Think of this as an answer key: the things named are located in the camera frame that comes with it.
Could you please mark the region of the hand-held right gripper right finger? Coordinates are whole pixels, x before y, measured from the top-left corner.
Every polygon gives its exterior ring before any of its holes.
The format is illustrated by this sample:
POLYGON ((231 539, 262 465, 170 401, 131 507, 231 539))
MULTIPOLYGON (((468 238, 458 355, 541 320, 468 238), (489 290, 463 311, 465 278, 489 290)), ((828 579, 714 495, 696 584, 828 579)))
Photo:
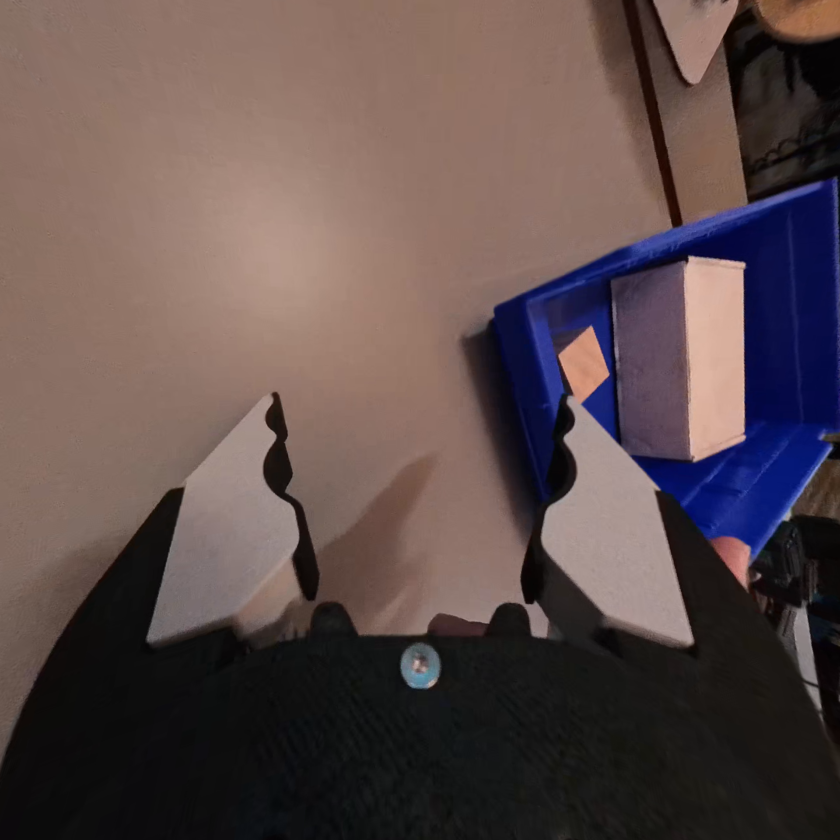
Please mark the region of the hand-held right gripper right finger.
POLYGON ((688 649, 695 639, 658 487, 572 396, 561 396, 546 476, 549 495, 521 567, 526 603, 548 638, 594 648, 620 631, 688 649))

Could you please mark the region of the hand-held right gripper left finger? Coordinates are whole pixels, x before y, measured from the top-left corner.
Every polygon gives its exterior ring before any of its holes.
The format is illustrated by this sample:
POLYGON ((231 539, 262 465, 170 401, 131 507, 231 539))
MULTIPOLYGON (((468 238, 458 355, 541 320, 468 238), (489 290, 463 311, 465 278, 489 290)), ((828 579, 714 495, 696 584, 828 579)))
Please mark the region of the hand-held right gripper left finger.
POLYGON ((264 396, 183 486, 146 642, 215 631, 270 642, 314 603, 320 573, 293 477, 280 397, 264 396))

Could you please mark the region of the blue plastic bin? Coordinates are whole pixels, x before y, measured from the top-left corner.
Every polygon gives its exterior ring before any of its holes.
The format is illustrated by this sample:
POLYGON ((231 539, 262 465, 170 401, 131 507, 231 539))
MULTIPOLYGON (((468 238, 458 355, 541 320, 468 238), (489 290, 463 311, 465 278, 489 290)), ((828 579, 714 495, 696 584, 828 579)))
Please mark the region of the blue plastic bin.
POLYGON ((839 426, 838 197, 805 185, 620 248, 497 305, 492 327, 537 505, 564 393, 553 339, 592 326, 614 372, 611 280, 687 256, 741 261, 746 439, 695 465, 639 458, 709 538, 754 553, 793 508, 839 426))

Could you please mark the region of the grey desk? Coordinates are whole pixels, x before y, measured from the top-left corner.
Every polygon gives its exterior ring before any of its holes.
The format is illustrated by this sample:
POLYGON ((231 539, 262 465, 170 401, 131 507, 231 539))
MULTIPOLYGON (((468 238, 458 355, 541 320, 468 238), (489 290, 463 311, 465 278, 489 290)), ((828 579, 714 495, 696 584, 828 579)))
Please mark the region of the grey desk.
POLYGON ((519 601, 494 307, 671 226, 622 2, 2 2, 2 748, 278 392, 365 633, 519 601))

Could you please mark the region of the tan wooden block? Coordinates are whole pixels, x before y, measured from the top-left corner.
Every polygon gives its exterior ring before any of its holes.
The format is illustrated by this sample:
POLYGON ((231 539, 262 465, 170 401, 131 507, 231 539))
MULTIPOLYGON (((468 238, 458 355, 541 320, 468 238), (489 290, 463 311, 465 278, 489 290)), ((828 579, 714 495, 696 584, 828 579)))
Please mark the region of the tan wooden block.
POLYGON ((608 380, 610 372, 592 325, 555 334, 553 349, 564 391, 578 403, 608 380))

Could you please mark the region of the large wooden block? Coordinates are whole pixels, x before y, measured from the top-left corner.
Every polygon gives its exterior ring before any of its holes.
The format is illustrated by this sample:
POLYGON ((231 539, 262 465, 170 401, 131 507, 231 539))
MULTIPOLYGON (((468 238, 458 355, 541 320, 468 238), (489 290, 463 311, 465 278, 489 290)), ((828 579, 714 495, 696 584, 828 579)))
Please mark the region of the large wooden block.
POLYGON ((688 256, 611 284, 619 438, 696 463, 746 438, 745 263, 688 256))

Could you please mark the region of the grey table with brown edge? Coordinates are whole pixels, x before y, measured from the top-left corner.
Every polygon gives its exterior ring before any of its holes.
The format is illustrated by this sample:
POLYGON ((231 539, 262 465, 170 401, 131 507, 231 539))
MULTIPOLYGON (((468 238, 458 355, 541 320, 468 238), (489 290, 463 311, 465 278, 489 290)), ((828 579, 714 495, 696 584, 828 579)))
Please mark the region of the grey table with brown edge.
POLYGON ((705 75, 679 74, 653 2, 623 10, 672 226, 747 203, 723 41, 705 75))

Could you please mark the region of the silver tablet stand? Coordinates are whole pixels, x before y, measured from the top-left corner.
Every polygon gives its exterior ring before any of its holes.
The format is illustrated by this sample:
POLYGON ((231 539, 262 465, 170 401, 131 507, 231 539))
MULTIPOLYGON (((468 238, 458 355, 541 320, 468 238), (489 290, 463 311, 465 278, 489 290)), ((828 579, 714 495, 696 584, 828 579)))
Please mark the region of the silver tablet stand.
POLYGON ((679 74, 698 84, 734 19, 737 1, 653 1, 679 74))

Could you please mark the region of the wooden board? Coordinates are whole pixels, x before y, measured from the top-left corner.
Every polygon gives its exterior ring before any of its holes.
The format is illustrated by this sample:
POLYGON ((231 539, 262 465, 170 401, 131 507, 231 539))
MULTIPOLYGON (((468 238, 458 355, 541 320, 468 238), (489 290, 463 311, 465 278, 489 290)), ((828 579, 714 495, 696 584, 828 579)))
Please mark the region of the wooden board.
POLYGON ((779 40, 821 43, 839 37, 839 1, 753 1, 761 25, 779 40))

